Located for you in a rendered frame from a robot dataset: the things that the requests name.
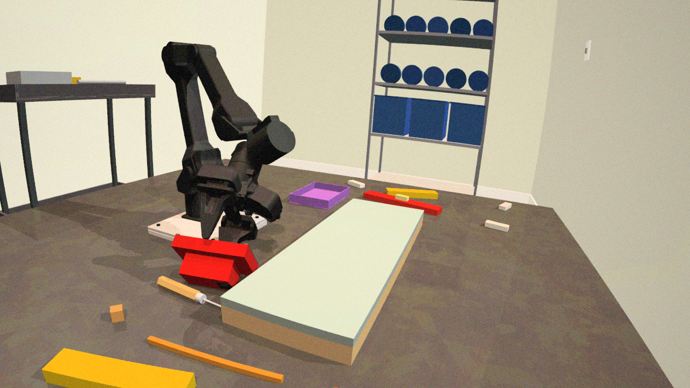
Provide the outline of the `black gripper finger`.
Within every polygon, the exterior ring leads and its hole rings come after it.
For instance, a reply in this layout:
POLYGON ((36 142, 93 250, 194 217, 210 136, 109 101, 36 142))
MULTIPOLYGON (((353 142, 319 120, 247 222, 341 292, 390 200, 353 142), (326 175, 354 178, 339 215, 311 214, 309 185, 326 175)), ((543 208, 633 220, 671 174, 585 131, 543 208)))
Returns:
POLYGON ((209 240, 225 208, 237 201, 233 188, 197 184, 202 238, 209 240))
POLYGON ((237 230, 228 227, 218 227, 219 241, 227 241, 228 243, 238 243, 242 241, 251 241, 251 231, 237 230))

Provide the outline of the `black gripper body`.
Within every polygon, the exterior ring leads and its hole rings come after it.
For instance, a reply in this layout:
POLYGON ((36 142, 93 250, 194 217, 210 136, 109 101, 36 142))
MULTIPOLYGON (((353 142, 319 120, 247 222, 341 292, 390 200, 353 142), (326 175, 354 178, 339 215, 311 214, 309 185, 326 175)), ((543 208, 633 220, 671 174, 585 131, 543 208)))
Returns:
POLYGON ((256 239, 257 226, 252 216, 239 213, 243 210, 251 210, 247 199, 248 190, 241 188, 251 177, 252 183, 258 184, 258 176, 257 170, 252 165, 245 162, 231 162, 229 165, 205 164, 199 167, 195 177, 198 183, 230 187, 234 189, 236 196, 246 197, 245 200, 237 197, 237 201, 225 208, 224 213, 226 214, 222 216, 221 227, 251 231, 252 240, 256 239))

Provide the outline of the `yellow flat bar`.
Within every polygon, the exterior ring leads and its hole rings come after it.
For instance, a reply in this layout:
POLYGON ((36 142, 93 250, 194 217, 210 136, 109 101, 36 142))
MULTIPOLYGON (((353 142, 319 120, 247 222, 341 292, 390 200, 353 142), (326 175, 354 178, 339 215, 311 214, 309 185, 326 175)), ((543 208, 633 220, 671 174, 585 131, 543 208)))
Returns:
POLYGON ((69 388, 195 388, 195 374, 63 348, 44 368, 45 381, 69 388))
POLYGON ((414 197, 414 198, 438 199, 438 193, 436 191, 422 191, 422 190, 414 190, 414 189, 387 188, 386 194, 390 195, 390 196, 395 196, 396 194, 400 194, 402 196, 409 196, 409 197, 414 197))

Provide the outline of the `purple shallow tray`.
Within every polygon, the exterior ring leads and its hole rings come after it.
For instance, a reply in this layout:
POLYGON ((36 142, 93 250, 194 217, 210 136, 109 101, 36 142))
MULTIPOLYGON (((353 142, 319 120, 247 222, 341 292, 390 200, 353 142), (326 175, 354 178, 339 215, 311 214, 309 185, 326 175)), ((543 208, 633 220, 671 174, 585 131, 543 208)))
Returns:
POLYGON ((350 187, 313 182, 289 194, 289 202, 329 210, 348 197, 350 187))

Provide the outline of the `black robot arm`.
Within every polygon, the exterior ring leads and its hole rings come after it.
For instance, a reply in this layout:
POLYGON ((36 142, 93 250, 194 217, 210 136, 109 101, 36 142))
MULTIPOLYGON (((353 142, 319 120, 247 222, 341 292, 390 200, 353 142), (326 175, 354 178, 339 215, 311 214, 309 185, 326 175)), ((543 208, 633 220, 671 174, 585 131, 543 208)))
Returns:
MULTIPOLYGON (((293 131, 277 115, 261 121, 248 102, 236 95, 217 58, 215 47, 204 44, 169 42, 162 49, 166 74, 174 81, 187 150, 182 158, 183 170, 177 179, 177 189, 185 194, 184 219, 200 222, 199 192, 196 174, 205 164, 223 165, 221 151, 209 143, 197 77, 204 86, 213 107, 212 123, 218 138, 224 142, 239 142, 231 153, 231 162, 245 162, 260 174, 262 164, 277 161, 295 148, 293 131)), ((282 203, 274 191, 245 182, 252 212, 270 223, 280 218, 282 203)))

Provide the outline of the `orange long thin bar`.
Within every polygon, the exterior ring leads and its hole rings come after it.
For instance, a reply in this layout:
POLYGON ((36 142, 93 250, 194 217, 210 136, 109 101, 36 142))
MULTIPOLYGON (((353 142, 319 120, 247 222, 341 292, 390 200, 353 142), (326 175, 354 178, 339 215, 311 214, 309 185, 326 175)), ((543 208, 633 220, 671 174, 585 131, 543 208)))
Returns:
POLYGON ((262 369, 252 368, 251 366, 248 366, 246 364, 234 363, 232 361, 228 361, 227 359, 217 358, 216 356, 212 356, 204 352, 199 352, 172 342, 163 341, 162 339, 158 339, 158 337, 149 336, 147 338, 147 342, 148 344, 152 344, 156 347, 161 347, 168 351, 176 352, 179 355, 187 356, 188 358, 192 359, 199 359, 199 361, 202 361, 204 363, 213 364, 219 366, 220 368, 229 369, 231 371, 248 374, 252 377, 261 378, 263 380, 269 380, 279 384, 282 384, 282 381, 284 380, 284 375, 265 371, 262 369))

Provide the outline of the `awl with yellow-brown wooden handle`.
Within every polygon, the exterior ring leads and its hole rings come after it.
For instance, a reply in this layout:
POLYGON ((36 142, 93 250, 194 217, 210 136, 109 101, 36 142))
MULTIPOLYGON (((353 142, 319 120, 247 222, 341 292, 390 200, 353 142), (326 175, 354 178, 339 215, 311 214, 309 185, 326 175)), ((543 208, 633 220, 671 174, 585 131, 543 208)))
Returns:
POLYGON ((167 289, 170 292, 176 293, 177 295, 187 298, 188 300, 191 300, 193 302, 199 302, 201 304, 204 304, 204 302, 208 302, 214 304, 215 306, 221 307, 221 305, 207 300, 206 295, 204 293, 200 293, 196 289, 191 289, 190 287, 180 284, 177 281, 166 278, 165 276, 160 276, 158 278, 157 284, 163 289, 167 289))

